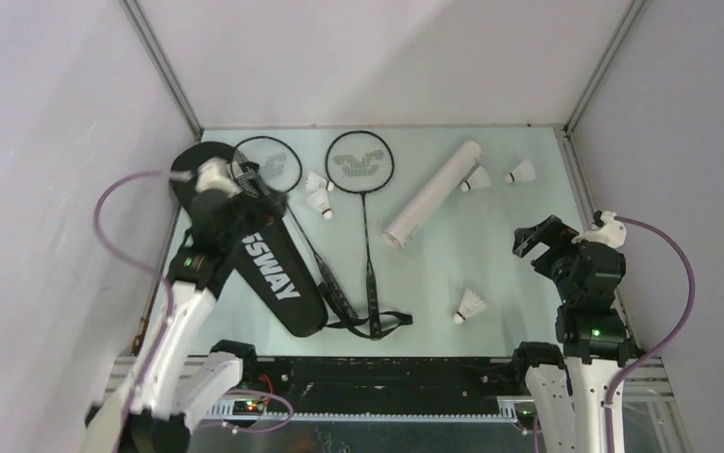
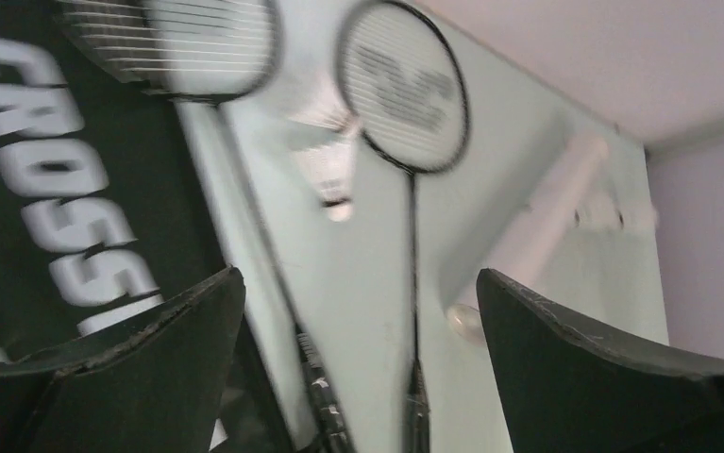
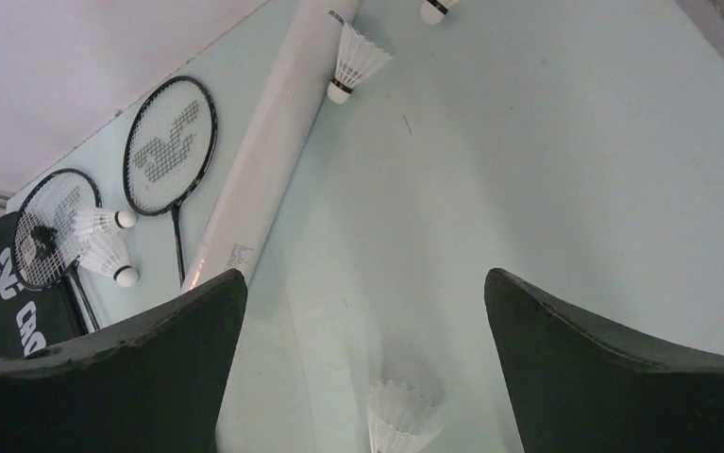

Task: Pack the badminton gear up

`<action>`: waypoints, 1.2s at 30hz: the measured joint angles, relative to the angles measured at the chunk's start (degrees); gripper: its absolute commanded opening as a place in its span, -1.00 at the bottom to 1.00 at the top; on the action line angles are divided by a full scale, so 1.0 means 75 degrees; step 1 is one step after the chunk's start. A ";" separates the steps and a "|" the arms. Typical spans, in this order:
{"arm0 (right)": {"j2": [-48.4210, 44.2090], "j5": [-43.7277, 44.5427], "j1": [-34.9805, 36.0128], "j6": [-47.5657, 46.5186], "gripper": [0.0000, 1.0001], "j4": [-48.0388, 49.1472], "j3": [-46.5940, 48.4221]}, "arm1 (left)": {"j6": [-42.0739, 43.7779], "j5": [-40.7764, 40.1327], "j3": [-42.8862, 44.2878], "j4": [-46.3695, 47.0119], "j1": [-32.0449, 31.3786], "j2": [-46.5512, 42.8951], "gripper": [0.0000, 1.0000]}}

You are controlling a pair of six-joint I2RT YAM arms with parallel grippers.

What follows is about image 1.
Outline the shuttlecock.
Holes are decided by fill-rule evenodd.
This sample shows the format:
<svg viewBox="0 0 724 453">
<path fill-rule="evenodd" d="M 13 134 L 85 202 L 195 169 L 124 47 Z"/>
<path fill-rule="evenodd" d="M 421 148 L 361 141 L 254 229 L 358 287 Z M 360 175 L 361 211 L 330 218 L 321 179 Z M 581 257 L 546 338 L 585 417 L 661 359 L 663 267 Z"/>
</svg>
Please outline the shuttlecock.
<svg viewBox="0 0 724 453">
<path fill-rule="evenodd" d="M 319 212 L 324 219 L 330 220 L 333 218 L 327 189 L 318 189 L 311 192 L 307 197 L 307 203 L 315 211 Z"/>
<path fill-rule="evenodd" d="M 479 165 L 461 182 L 460 190 L 463 193 L 467 193 L 475 189 L 490 187 L 491 185 L 492 182 L 488 172 L 483 166 Z"/>
<path fill-rule="evenodd" d="M 455 324 L 460 325 L 486 309 L 486 302 L 474 291 L 467 289 L 464 291 L 457 309 L 452 314 L 452 320 Z"/>
<path fill-rule="evenodd" d="M 536 178 L 537 174 L 533 163 L 528 159 L 524 159 L 504 176 L 504 181 L 507 184 L 513 184 L 518 181 L 532 181 Z"/>
<path fill-rule="evenodd" d="M 309 171 L 306 178 L 306 190 L 309 193 L 313 193 L 318 190 L 331 192 L 334 190 L 334 184 L 317 173 Z"/>
</svg>

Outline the white shuttlecock tube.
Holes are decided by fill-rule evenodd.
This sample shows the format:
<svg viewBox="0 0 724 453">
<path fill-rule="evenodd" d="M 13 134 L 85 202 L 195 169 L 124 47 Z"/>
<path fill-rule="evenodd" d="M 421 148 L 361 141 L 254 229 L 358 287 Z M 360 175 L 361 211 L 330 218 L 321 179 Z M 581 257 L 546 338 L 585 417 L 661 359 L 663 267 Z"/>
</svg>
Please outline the white shuttlecock tube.
<svg viewBox="0 0 724 453">
<path fill-rule="evenodd" d="M 483 150 L 475 141 L 465 141 L 437 173 L 384 228 L 382 240 L 402 250 L 411 236 L 437 211 L 464 178 L 480 164 Z"/>
</svg>

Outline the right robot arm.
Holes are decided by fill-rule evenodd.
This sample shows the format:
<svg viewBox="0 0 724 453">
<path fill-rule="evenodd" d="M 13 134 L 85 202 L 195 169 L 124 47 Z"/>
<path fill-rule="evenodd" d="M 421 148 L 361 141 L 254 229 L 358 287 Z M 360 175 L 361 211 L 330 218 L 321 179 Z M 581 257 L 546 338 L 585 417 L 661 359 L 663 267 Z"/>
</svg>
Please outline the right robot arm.
<svg viewBox="0 0 724 453">
<path fill-rule="evenodd" d="M 623 384 L 631 341 L 614 307 L 615 291 L 626 274 L 619 247 L 627 235 L 610 211 L 599 211 L 592 229 L 578 232 L 559 217 L 514 233 L 513 252 L 525 257 L 536 245 L 546 251 L 532 260 L 549 279 L 561 304 L 556 344 L 524 342 L 510 380 L 534 403 L 533 433 L 548 452 L 622 452 Z"/>
</svg>

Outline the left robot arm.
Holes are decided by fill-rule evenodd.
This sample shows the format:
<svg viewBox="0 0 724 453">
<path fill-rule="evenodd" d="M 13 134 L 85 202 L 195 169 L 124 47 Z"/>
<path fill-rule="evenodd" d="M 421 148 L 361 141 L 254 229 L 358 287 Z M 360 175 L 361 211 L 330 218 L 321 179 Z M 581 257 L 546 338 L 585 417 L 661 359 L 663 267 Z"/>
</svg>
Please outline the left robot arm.
<svg viewBox="0 0 724 453">
<path fill-rule="evenodd" d="M 234 270 L 242 240 L 281 218 L 283 195 L 205 190 L 193 200 L 192 226 L 160 279 L 165 312 L 148 333 L 125 380 L 85 421 L 84 452 L 185 452 L 208 408 L 260 380 L 250 344 L 211 352 L 180 378 L 196 332 Z"/>
</svg>

